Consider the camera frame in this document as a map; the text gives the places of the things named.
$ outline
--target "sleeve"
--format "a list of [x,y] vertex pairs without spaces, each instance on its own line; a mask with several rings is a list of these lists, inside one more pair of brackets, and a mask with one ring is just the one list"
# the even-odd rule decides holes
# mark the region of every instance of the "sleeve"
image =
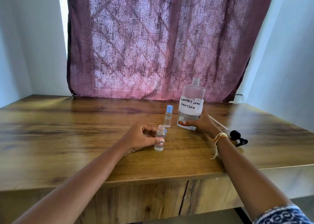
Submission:
[[253,224],[313,224],[301,211],[294,205],[288,204],[283,207],[274,207],[261,214]]

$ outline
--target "floor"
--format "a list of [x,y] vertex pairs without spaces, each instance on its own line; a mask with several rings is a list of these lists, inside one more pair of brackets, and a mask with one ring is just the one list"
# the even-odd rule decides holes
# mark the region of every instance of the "floor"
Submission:
[[[304,214],[314,222],[314,196],[292,199],[293,203],[301,208]],[[243,224],[234,209],[208,212],[192,216],[179,216],[161,219],[143,224]]]

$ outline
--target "person's left hand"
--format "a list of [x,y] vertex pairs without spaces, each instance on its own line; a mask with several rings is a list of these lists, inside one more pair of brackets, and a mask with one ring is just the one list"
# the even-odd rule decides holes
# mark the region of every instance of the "person's left hand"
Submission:
[[162,137],[155,137],[156,131],[157,128],[152,127],[151,125],[137,122],[131,126],[116,145],[125,149],[125,155],[128,155],[143,147],[164,142],[165,140]]

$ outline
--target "hand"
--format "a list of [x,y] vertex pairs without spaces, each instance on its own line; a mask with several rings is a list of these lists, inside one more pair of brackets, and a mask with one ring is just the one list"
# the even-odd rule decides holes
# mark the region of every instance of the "hand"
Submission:
[[212,121],[207,112],[203,109],[202,114],[198,120],[186,121],[187,126],[195,126],[210,135],[211,138],[215,138],[220,132],[222,132]]
[[115,144],[125,149],[128,155],[143,147],[159,144],[165,140],[156,136],[157,128],[147,124],[137,122],[125,133],[125,135]]

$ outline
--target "bottle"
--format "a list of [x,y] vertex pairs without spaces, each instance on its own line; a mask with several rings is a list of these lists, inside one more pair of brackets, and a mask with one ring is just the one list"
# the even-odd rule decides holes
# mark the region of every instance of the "bottle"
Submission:
[[192,84],[183,87],[179,104],[179,118],[177,126],[195,130],[194,126],[187,126],[185,121],[197,120],[202,113],[205,87],[199,85],[201,79],[193,78]]
[[164,127],[168,128],[168,127],[171,126],[172,109],[173,109],[173,106],[171,106],[171,105],[167,106],[167,111],[166,111],[166,114],[165,114]]
[[[158,126],[158,131],[156,132],[156,137],[165,138],[165,127],[163,125]],[[155,144],[155,151],[163,151],[164,143]]]

